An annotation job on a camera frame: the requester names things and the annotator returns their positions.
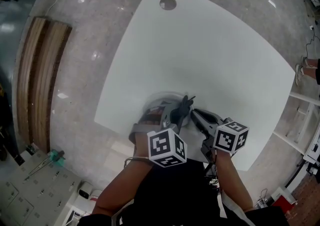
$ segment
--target marble floor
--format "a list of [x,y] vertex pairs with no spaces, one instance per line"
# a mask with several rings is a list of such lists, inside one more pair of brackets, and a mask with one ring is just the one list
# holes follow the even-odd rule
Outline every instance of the marble floor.
[[[54,1],[37,0],[30,15],[45,15]],[[58,0],[48,13],[48,17],[73,27],[55,82],[51,148],[63,149],[66,167],[101,189],[132,154],[131,144],[95,123],[94,116],[113,56],[140,1]],[[304,0],[271,0],[274,5],[269,0],[211,1],[251,26],[290,66],[294,67],[305,55],[305,45],[312,38],[309,26],[314,21],[306,14]],[[319,42],[309,46],[310,58],[316,58],[319,47]],[[299,88],[292,84],[292,89],[318,97],[318,86],[308,78]],[[288,100],[278,130],[284,133],[290,130],[298,106],[295,99]],[[286,184],[300,159],[296,150],[272,135],[252,167],[239,174],[256,201],[262,189],[268,188],[268,193],[272,193]]]

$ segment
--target black cable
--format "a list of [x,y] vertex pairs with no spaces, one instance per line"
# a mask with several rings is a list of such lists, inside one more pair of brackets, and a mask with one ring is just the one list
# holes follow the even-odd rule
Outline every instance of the black cable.
[[303,166],[303,165],[305,165],[306,163],[308,163],[308,161],[305,161],[305,162],[302,161],[302,163],[301,163],[301,164],[297,164],[296,167],[299,168],[301,165]]
[[306,57],[307,57],[307,58],[308,58],[308,48],[307,48],[307,46],[310,45],[310,44],[315,40],[315,38],[317,38],[317,39],[320,41],[320,38],[319,38],[318,36],[316,36],[315,28],[314,28],[314,27],[312,27],[312,31],[314,32],[314,33],[313,33],[313,37],[311,38],[310,42],[305,45],[305,50],[306,50],[306,52],[307,52],[307,53],[306,53]]
[[260,198],[262,199],[263,203],[265,202],[265,198],[266,198],[267,192],[268,192],[268,189],[265,188],[265,189],[263,189],[263,190],[261,191],[261,193],[260,193]]
[[291,177],[291,179],[287,182],[287,184],[284,187],[288,187],[292,181],[294,180],[294,178],[297,176],[297,174],[300,172],[300,170],[302,169],[302,167],[304,166],[304,164],[307,161],[305,161],[304,159],[302,159],[302,162],[300,164],[297,165],[298,169],[296,170],[296,172],[293,174],[293,176]]

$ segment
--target white table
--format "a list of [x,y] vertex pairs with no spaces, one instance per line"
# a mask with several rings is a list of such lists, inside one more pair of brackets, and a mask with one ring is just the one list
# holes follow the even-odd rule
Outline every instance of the white table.
[[[176,0],[173,10],[159,2],[142,0],[132,17],[94,120],[128,136],[148,97],[187,92],[196,95],[195,106],[250,127],[246,146],[232,158],[238,170],[248,170],[281,116],[294,71],[258,33],[211,1]],[[201,160],[202,137],[187,129],[182,138],[188,137],[188,157]]]

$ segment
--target green object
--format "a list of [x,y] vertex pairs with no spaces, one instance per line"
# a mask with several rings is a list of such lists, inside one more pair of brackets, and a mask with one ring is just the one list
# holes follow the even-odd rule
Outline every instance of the green object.
[[[52,150],[50,153],[50,160],[54,161],[55,158],[58,156],[59,152],[57,152],[56,150]],[[65,159],[63,157],[59,158],[58,161],[54,161],[53,162],[56,166],[60,166],[63,167],[65,164]]]

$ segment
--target black shirt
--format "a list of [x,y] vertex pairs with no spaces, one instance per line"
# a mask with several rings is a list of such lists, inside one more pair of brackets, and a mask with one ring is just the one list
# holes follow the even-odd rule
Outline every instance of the black shirt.
[[[161,168],[154,165],[140,184],[134,203],[118,216],[124,226],[247,225],[224,208],[227,219],[220,217],[217,192],[204,178],[203,164],[187,163]],[[255,225],[288,225],[281,208],[270,207],[245,214]],[[110,226],[106,215],[83,217],[78,226]]]

